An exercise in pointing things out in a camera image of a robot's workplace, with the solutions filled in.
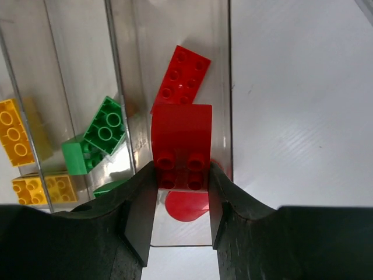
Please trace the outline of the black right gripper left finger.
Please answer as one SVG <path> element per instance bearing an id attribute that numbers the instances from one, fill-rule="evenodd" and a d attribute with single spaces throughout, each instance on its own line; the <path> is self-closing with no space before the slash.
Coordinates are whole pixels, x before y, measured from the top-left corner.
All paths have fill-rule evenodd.
<path id="1" fill-rule="evenodd" d="M 148 163 L 108 193 L 71 211 L 1 206 L 2 279 L 140 279 L 157 202 Z"/>

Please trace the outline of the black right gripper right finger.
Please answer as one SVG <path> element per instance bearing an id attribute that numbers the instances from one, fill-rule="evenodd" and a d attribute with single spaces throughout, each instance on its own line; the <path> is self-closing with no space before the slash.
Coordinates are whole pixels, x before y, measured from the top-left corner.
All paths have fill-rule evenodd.
<path id="1" fill-rule="evenodd" d="M 371 279 L 372 209 L 273 209 L 209 170 L 212 246 L 221 279 Z"/>

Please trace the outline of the green curved lego brick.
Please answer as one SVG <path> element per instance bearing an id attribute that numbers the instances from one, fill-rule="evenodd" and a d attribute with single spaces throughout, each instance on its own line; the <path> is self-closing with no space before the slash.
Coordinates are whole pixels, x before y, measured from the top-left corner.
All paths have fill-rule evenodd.
<path id="1" fill-rule="evenodd" d="M 93 195 L 95 198 L 98 198 L 109 191 L 113 190 L 114 188 L 120 186 L 121 184 L 127 182 L 128 179 L 122 179 L 122 180 L 116 180 L 112 181 L 110 183 L 107 183 L 105 185 L 102 185 L 101 187 L 97 188 L 96 190 L 93 191 Z"/>

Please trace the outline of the red round lego brick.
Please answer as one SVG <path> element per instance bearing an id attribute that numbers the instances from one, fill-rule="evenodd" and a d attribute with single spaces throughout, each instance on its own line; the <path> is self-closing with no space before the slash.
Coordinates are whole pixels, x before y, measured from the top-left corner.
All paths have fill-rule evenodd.
<path id="1" fill-rule="evenodd" d="M 189 171 L 192 180 L 187 179 L 186 186 L 195 186 L 192 192 L 170 191 L 166 195 L 167 213 L 177 221 L 192 222 L 209 211 L 209 199 L 206 192 L 198 192 L 203 185 L 203 173 Z"/>

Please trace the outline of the small green lego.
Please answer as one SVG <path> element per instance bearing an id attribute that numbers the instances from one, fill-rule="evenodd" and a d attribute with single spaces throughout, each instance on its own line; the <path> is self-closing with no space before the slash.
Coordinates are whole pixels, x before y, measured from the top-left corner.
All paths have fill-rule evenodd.
<path id="1" fill-rule="evenodd" d="M 102 152 L 112 155 L 125 137 L 121 105 L 106 96 L 83 138 Z"/>

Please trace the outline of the red curved lego brick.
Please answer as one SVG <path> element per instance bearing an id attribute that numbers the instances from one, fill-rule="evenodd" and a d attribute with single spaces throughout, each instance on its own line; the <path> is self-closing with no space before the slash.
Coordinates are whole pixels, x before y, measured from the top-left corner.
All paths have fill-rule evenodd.
<path id="1" fill-rule="evenodd" d="M 209 104 L 160 104 L 153 108 L 151 144 L 161 190 L 192 192 L 189 171 L 203 173 L 198 192 L 207 192 L 213 108 Z"/>

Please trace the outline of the yellow lego brick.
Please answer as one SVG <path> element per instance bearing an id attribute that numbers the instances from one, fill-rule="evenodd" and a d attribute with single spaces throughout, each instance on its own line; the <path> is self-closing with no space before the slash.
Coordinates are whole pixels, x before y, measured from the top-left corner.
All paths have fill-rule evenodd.
<path id="1" fill-rule="evenodd" d="M 53 155 L 53 150 L 44 125 L 42 125 L 40 113 L 31 97 L 25 97 L 23 105 L 39 158 L 46 160 Z M 20 107 L 15 98 L 1 101 L 1 145 L 13 167 L 35 162 L 29 137 L 20 115 Z"/>

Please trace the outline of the red rectangular lego brick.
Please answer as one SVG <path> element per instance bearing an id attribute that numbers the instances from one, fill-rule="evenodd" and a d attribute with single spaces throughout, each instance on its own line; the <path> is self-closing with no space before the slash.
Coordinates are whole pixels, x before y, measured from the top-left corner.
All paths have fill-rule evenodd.
<path id="1" fill-rule="evenodd" d="M 192 104 L 211 60 L 177 45 L 152 105 Z"/>

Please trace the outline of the clear bin for yellow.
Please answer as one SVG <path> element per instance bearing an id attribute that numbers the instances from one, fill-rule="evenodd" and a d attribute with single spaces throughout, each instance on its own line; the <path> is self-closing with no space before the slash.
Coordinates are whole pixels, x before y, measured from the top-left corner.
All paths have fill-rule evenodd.
<path id="1" fill-rule="evenodd" d="M 39 158 L 23 100 L 31 97 L 53 155 Z M 79 201 L 61 144 L 74 136 L 46 1 L 1 2 L 1 101 L 15 98 L 35 162 L 13 167 L 1 145 L 1 202 L 46 212 L 69 211 Z"/>

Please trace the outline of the clear bin for green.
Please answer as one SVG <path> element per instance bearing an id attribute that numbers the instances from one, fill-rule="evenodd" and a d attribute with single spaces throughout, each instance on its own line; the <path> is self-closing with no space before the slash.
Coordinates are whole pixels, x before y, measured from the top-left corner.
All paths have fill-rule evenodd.
<path id="1" fill-rule="evenodd" d="M 73 132 L 85 132 L 105 97 L 124 123 L 141 91 L 132 1 L 47 1 Z"/>

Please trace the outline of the clear bin for red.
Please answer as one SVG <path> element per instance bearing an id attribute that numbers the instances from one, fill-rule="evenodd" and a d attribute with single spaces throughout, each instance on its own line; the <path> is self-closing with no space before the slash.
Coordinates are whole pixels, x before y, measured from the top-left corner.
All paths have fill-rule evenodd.
<path id="1" fill-rule="evenodd" d="M 106 1 L 131 168 L 154 168 L 151 244 L 212 243 L 211 166 L 233 175 L 229 1 Z"/>

